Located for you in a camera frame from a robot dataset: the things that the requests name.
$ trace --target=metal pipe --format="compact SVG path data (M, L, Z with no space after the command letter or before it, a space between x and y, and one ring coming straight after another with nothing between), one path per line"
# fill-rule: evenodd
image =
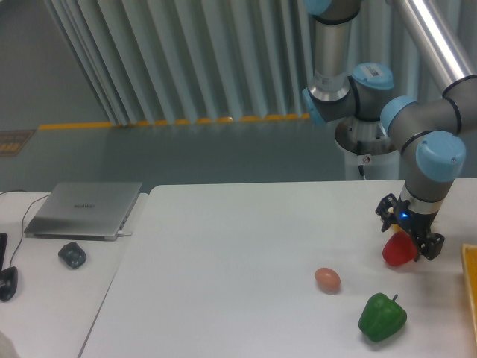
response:
M345 72L350 30L350 22L339 25L315 22L315 76L309 89L320 101L337 101L350 89Z
M324 77L345 72L350 44L351 22L315 25L315 71Z
M462 44L432 0L393 0L392 5L441 92L456 81L477 73Z

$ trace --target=white cord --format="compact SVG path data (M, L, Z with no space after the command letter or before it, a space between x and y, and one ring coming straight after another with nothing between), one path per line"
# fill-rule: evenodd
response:
M118 231L118 237L131 236L133 233L125 233L124 231Z

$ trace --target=computer mouse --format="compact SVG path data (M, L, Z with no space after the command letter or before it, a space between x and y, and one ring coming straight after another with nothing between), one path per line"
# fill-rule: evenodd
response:
M7 302L15 295L18 283L18 270L15 266L0 272L0 301Z

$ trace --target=laptop logo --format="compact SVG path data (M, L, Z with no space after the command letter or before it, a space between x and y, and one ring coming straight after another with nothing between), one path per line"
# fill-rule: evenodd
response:
M94 204L75 204L76 208L82 208L82 209L93 209L95 207Z

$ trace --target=laptop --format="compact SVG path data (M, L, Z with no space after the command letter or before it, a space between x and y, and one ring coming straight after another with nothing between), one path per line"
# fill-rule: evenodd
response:
M26 237L114 241L142 183L59 183L25 229Z

